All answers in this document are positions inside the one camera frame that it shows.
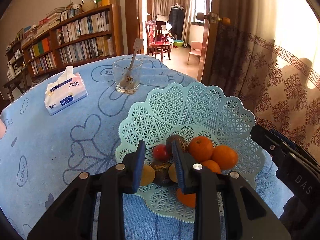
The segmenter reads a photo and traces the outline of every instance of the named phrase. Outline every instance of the tiled floor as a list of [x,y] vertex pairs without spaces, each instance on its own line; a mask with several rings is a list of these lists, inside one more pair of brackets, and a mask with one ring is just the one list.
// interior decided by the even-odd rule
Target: tiled floor
[[190,77],[197,78],[200,59],[195,55],[190,55],[187,65],[188,53],[190,48],[173,48],[171,50],[171,60],[168,60],[168,54],[165,54],[163,63],[171,69],[184,73]]

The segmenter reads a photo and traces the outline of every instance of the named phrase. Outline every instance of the fruit basket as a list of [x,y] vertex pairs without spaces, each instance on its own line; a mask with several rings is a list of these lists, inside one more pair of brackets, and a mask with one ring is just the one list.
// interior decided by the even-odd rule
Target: fruit basket
[[[128,117],[119,126],[121,144],[115,157],[121,162],[124,155],[135,151],[139,140],[146,142],[145,163],[153,161],[152,149],[165,144],[171,134],[178,134],[189,142],[192,138],[206,136],[214,145],[227,145],[238,152],[238,171],[255,187],[255,176],[265,163],[262,148],[251,140],[250,131],[255,125],[252,112],[244,109],[237,97],[226,97],[216,86],[206,87],[193,82],[187,87],[171,83],[164,89],[151,90],[145,102],[134,103]],[[195,209],[180,203],[176,188],[154,183],[140,187],[136,193],[147,207],[157,215],[173,217],[193,223]],[[220,215],[223,205],[218,194]]]

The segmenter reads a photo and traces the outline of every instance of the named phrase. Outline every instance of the blue tablecloth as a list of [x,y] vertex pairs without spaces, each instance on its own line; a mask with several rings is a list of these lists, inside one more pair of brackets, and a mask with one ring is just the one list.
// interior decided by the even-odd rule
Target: blue tablecloth
[[[44,92],[58,76],[24,93],[1,113],[7,131],[0,140],[0,207],[24,239],[81,171],[101,173],[115,164],[118,126],[134,102],[144,101],[153,88],[172,82],[187,86],[194,81],[155,58],[138,55],[143,60],[141,86],[134,95],[120,94],[115,89],[112,63],[121,57],[129,56],[75,68],[89,96],[53,116],[44,106]],[[292,193],[277,180],[275,171],[266,153],[256,190],[280,216]],[[124,219],[126,239],[192,239],[193,224],[159,217],[135,195],[124,195]]]

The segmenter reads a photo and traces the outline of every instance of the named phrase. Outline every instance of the red cherry tomato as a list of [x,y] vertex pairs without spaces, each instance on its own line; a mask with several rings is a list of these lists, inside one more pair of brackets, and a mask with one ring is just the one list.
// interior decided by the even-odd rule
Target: red cherry tomato
[[159,144],[153,148],[152,151],[153,158],[158,161],[168,161],[170,159],[169,153],[167,153],[167,148],[164,144]]

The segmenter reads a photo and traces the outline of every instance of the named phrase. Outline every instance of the bookshelf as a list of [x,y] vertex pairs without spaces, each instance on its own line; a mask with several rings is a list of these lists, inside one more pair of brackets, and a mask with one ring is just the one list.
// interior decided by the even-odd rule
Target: bookshelf
[[64,20],[26,43],[22,50],[31,79],[45,73],[59,73],[67,65],[76,67],[123,55],[120,6],[110,4]]
[[12,46],[10,47],[10,49],[6,53],[6,56],[8,58],[8,62],[12,58],[15,59],[11,64],[15,73],[17,73],[17,70],[20,69],[20,67],[22,66],[22,63],[23,63],[23,55],[20,55],[19,57],[16,57],[16,55],[15,55],[17,50],[19,50],[20,53],[22,53],[20,41],[16,41],[14,44],[12,44]]

